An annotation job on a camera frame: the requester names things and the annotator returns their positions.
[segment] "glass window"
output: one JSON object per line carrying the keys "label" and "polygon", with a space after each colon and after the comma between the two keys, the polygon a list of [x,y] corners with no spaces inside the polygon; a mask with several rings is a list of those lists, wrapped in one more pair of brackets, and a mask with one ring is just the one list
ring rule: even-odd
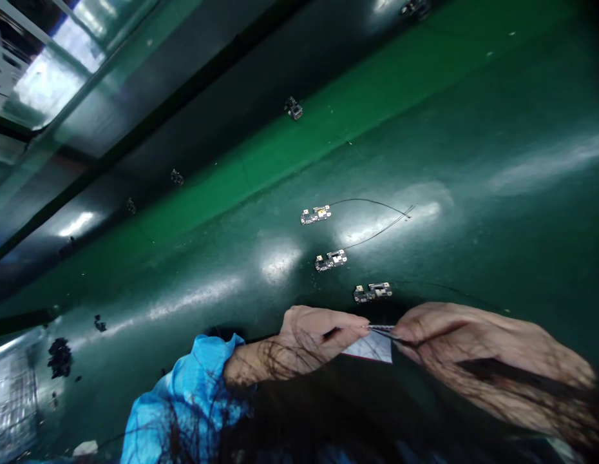
{"label": "glass window", "polygon": [[157,0],[0,0],[0,116],[51,122]]}

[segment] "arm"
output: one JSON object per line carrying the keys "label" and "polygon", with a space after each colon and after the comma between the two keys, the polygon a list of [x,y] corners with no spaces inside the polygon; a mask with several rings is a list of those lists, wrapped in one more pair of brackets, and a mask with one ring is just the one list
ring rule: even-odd
{"label": "arm", "polygon": [[294,306],[280,333],[262,342],[199,335],[191,353],[135,401],[122,464],[215,459],[222,429],[247,412],[247,403],[229,388],[314,371],[367,335],[367,324],[352,314]]}
{"label": "arm", "polygon": [[286,380],[315,371],[369,334],[366,318],[309,306],[286,313],[280,333],[238,347],[224,369],[227,385]]}

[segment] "small circuit board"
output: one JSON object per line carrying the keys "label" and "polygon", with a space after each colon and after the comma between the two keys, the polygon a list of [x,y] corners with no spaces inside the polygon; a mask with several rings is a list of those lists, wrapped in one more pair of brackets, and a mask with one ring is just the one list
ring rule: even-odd
{"label": "small circuit board", "polygon": [[364,290],[363,286],[358,285],[353,291],[353,297],[357,303],[372,303],[386,296],[392,296],[392,288],[388,282],[369,284],[368,290]]}
{"label": "small circuit board", "polygon": [[317,256],[314,261],[314,267],[319,272],[328,271],[333,267],[342,266],[347,262],[347,256],[345,250],[333,251],[327,254],[327,259],[323,259],[321,255]]}
{"label": "small circuit board", "polygon": [[304,114],[304,109],[293,97],[289,97],[287,101],[285,101],[285,111],[294,121],[301,118],[301,116]]}
{"label": "small circuit board", "polygon": [[310,212],[307,209],[304,209],[304,212],[301,214],[301,223],[312,224],[313,222],[326,220],[331,215],[332,212],[330,211],[329,205],[320,206],[318,208],[312,208],[312,212]]}

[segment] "glossy green surface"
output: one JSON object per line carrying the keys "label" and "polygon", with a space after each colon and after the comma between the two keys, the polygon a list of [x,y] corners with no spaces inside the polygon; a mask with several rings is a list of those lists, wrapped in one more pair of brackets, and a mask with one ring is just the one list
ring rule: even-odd
{"label": "glossy green surface", "polygon": [[[404,305],[491,309],[402,282],[456,287],[599,366],[599,38],[572,5],[452,2],[304,102],[299,123],[276,120],[3,304],[65,311],[49,339],[69,339],[83,380],[51,382],[41,363],[41,404],[60,398],[43,406],[47,449],[119,434],[209,327],[262,336],[292,304],[354,309],[353,288],[372,282]],[[305,208],[356,197],[417,207],[317,274],[316,255],[396,219],[346,202],[300,224]]]}

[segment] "person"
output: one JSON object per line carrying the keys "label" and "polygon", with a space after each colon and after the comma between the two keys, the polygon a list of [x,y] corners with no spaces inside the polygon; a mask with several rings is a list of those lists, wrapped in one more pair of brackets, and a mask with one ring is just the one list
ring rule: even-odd
{"label": "person", "polygon": [[[352,381],[326,372],[370,333],[369,323],[354,314],[294,306],[280,332],[259,342],[245,344],[236,334],[228,342],[197,336],[190,354],[134,403],[121,462],[539,462],[520,440],[524,429],[599,461],[596,375],[541,327],[432,302],[409,310],[391,331],[398,351],[417,369],[516,427],[517,439],[505,440],[489,437],[494,426],[472,430],[475,418],[454,411],[451,399],[440,406],[451,410],[441,415],[449,428],[423,416],[417,399],[388,390],[377,378],[391,372],[378,369],[395,369],[396,362],[355,364],[348,369],[356,375]],[[462,367],[486,359],[562,388],[549,391]],[[370,372],[358,375],[358,367]],[[378,389],[341,393],[358,385]],[[380,400],[386,405],[376,412]]]}

